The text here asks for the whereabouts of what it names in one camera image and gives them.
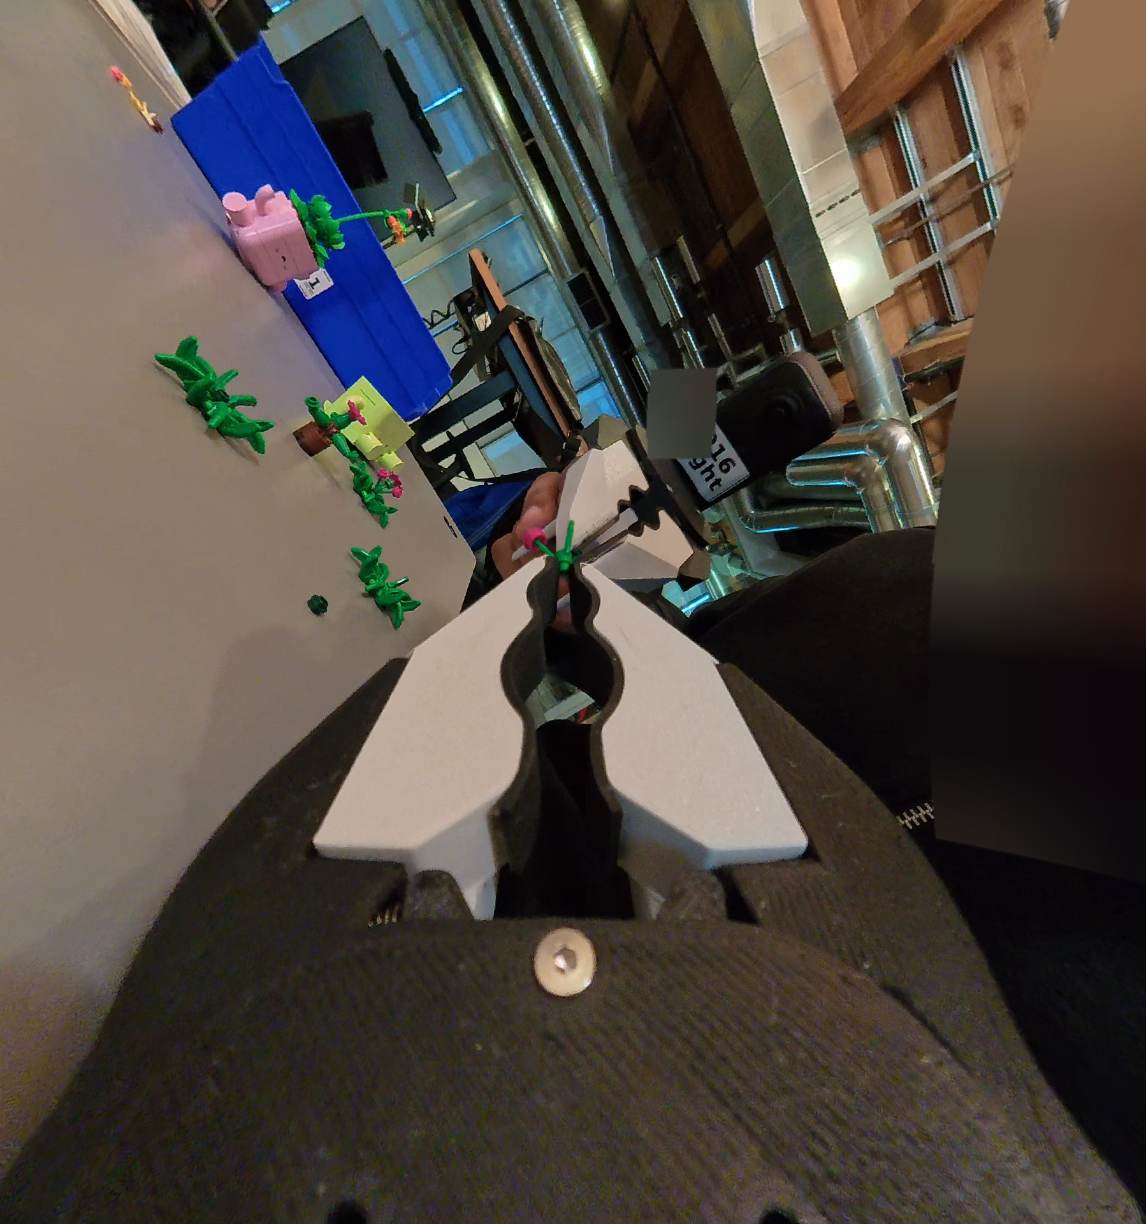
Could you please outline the black monitor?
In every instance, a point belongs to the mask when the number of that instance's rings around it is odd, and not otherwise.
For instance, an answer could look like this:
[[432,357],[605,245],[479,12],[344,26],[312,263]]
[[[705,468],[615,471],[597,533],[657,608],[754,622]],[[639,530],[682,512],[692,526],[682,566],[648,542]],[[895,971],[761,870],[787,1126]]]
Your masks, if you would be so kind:
[[410,204],[411,187],[434,213],[456,201],[418,96],[364,17],[288,54],[280,67],[360,208]]

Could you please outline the black standing desk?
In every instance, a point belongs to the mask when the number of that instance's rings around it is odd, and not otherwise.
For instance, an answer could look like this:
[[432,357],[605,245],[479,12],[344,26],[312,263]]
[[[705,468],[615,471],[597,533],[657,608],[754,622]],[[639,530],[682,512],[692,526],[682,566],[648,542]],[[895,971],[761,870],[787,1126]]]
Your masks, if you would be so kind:
[[455,394],[413,423],[410,444],[434,492],[444,502],[459,479],[473,481],[469,450],[504,426],[511,426],[546,471],[566,468],[581,450],[581,434],[569,436],[552,391],[526,345],[521,321],[528,316],[507,304],[490,260],[482,250],[469,256],[470,288],[454,300],[466,346],[452,371],[458,388],[469,375],[486,377]]

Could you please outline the person's right hand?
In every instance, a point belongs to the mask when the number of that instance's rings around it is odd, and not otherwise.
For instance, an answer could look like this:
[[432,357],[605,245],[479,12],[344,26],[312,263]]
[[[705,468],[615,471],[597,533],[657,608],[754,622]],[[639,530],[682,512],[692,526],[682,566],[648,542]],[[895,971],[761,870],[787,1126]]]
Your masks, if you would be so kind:
[[517,491],[518,498],[505,509],[491,530],[483,578],[483,594],[501,586],[517,573],[528,559],[543,561],[540,554],[515,561],[514,554],[525,547],[528,531],[550,526],[559,513],[560,500],[566,485],[566,474],[546,472],[535,479],[524,492]]

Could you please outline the green toy plant pink flowers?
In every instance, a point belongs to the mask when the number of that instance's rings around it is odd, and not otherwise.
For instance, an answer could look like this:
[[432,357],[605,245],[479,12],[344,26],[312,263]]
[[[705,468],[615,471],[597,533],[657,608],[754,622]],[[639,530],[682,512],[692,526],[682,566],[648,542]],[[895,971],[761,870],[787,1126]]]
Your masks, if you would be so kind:
[[396,503],[402,499],[402,479],[397,472],[381,467],[371,467],[365,461],[351,461],[351,491],[362,503],[367,513],[376,520],[382,530],[392,524],[392,516],[397,513]]

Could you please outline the lime toy flower pot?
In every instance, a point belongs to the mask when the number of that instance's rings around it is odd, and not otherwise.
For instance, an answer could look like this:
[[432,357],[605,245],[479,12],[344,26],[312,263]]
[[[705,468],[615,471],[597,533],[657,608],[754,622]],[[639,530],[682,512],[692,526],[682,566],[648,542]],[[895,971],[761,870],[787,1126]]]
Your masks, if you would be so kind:
[[368,381],[358,378],[330,408],[333,418],[348,419],[343,437],[371,465],[395,472],[413,439],[413,429],[395,412],[386,398]]

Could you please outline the large blue plastic bin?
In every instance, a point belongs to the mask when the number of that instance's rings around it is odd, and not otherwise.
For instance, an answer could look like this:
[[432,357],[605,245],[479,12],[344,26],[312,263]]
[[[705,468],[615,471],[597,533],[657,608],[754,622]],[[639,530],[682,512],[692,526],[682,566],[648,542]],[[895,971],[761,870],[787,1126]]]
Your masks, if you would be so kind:
[[[261,186],[324,196],[337,217],[358,213],[351,189],[323,145],[264,39],[172,119],[181,144],[216,196],[253,196]],[[365,377],[414,422],[452,389],[447,356],[432,339],[388,253],[355,224],[331,260],[333,288],[285,298],[346,388]]]

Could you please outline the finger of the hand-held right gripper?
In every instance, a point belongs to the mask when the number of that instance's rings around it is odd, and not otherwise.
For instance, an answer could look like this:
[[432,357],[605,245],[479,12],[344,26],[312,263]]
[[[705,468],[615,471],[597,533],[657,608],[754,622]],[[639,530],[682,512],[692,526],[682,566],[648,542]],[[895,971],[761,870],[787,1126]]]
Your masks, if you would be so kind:
[[658,528],[641,535],[625,533],[622,542],[585,556],[585,565],[623,590],[660,590],[675,580],[695,554],[688,537],[674,520],[660,520]]
[[630,441],[587,451],[566,474],[553,527],[555,547],[604,548],[622,533],[620,549],[648,549],[653,530],[646,523],[640,523],[640,531],[620,526],[612,528],[622,507],[633,512],[641,506],[647,512],[648,495],[650,479]]

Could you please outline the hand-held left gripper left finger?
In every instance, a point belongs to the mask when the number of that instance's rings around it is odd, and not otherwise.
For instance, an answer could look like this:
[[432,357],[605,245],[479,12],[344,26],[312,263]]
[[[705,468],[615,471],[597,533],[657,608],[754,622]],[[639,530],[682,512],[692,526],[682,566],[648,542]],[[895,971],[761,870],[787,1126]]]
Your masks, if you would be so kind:
[[515,785],[546,674],[560,566],[531,562],[414,649],[315,834],[334,860],[455,878],[490,920],[508,862],[496,811]]

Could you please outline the green toy leaf cluster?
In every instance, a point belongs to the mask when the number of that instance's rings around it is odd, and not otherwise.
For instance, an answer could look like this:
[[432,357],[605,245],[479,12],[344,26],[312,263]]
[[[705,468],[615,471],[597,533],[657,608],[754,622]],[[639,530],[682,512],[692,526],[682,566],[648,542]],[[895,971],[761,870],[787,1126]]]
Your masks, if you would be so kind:
[[186,338],[173,353],[155,354],[153,360],[180,380],[186,402],[202,416],[211,433],[243,441],[254,453],[266,454],[266,434],[275,429],[275,423],[254,418],[256,396],[229,392],[229,385],[239,377],[236,370],[218,373],[201,356],[194,336]]
[[392,575],[390,566],[382,556],[382,545],[372,549],[354,547],[350,554],[357,564],[364,596],[388,617],[396,631],[402,629],[406,618],[423,607],[407,589],[410,579]]

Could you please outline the pink toy flower pot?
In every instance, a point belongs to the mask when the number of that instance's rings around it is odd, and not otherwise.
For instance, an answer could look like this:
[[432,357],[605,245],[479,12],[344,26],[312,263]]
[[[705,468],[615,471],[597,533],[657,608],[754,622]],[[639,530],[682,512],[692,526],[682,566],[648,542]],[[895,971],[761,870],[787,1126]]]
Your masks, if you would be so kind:
[[326,270],[331,256],[347,246],[344,229],[354,222],[383,222],[390,238],[385,248],[434,236],[437,218],[418,185],[407,186],[407,203],[395,210],[374,210],[336,217],[324,196],[302,199],[263,186],[254,197],[226,193],[222,206],[229,234],[245,267],[271,293],[288,284],[309,283]]

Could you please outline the pink toy flower brown base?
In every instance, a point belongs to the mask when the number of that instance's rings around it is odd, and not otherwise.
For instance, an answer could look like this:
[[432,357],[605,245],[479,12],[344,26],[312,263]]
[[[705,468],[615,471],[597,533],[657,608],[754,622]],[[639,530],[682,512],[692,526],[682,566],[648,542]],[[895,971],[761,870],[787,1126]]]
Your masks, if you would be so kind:
[[308,396],[305,405],[312,423],[294,432],[294,439],[302,450],[315,457],[333,446],[346,460],[355,461],[360,453],[344,430],[350,425],[365,425],[361,401],[348,401],[343,412],[330,403],[320,405],[316,396]]

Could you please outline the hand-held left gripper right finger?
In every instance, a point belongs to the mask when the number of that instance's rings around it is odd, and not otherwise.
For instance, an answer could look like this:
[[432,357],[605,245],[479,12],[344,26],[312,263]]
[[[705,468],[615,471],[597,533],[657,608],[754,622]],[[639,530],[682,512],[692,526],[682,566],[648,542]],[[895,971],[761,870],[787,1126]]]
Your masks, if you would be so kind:
[[656,917],[685,870],[806,855],[808,837],[714,659],[597,568],[581,580],[623,674],[601,739],[639,916]]

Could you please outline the small yellow toy piece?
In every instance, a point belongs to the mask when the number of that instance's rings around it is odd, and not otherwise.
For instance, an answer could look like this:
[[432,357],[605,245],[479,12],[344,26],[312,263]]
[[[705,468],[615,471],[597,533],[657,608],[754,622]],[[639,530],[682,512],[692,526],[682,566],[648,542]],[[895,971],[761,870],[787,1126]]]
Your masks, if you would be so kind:
[[122,69],[120,69],[118,67],[111,67],[111,68],[110,68],[110,75],[111,75],[111,78],[113,78],[118,85],[122,86],[122,89],[127,90],[127,95],[128,95],[128,97],[129,97],[129,100],[131,100],[134,109],[135,109],[137,113],[141,116],[141,119],[145,121],[145,124],[146,124],[152,131],[155,131],[155,133],[163,135],[163,134],[165,134],[165,128],[163,128],[162,121],[159,120],[158,114],[156,114],[155,112],[152,112],[152,110],[149,109],[149,106],[148,106],[148,105],[146,105],[146,103],[145,103],[145,102],[144,102],[144,100],[137,95],[135,88],[134,88],[134,83],[132,83],[131,79],[129,79],[129,78],[122,72]]

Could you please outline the blue jacket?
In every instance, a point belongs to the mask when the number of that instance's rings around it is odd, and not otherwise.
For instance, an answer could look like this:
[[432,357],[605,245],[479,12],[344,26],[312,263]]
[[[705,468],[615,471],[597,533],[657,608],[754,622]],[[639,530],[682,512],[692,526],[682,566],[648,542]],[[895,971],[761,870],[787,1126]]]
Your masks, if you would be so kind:
[[448,498],[445,512],[469,548],[479,552],[514,528],[533,482],[532,474],[524,474],[519,479],[475,483]]

